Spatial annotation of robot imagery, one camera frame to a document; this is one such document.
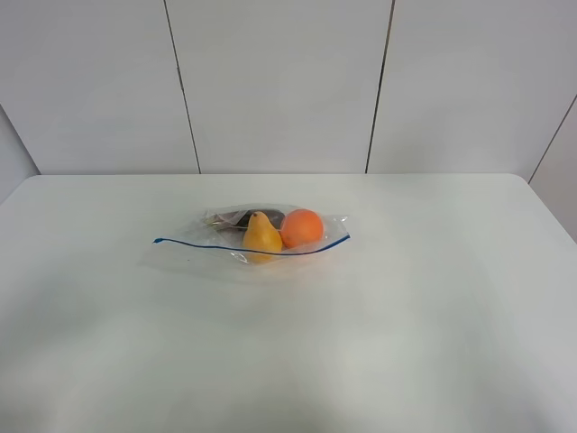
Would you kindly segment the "clear zip bag blue seal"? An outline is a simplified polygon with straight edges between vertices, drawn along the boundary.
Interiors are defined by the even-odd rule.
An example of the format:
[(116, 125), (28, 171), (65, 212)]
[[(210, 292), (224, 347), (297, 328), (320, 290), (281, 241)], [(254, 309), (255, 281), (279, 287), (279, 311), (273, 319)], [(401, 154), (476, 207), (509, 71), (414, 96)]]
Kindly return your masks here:
[(255, 266), (317, 255), (350, 239), (345, 221), (344, 216), (291, 205), (209, 208), (154, 239), (142, 263), (176, 270), (225, 262)]

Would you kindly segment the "orange fruit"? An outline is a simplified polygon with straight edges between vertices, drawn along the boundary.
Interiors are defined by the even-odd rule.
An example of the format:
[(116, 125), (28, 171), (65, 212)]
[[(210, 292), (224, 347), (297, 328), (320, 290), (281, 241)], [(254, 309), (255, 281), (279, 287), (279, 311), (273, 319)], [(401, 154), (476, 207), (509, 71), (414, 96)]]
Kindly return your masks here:
[(286, 214), (280, 236), (287, 248), (319, 242), (325, 232), (321, 217), (309, 209), (296, 209)]

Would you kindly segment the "yellow pear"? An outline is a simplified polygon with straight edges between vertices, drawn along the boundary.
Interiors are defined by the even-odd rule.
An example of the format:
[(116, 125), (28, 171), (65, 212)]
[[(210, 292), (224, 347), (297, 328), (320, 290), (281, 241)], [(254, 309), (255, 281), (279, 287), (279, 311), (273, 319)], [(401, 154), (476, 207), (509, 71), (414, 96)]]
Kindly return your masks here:
[(283, 242), (279, 231), (261, 211), (252, 213), (243, 237), (243, 248), (250, 263), (265, 263), (281, 253)]

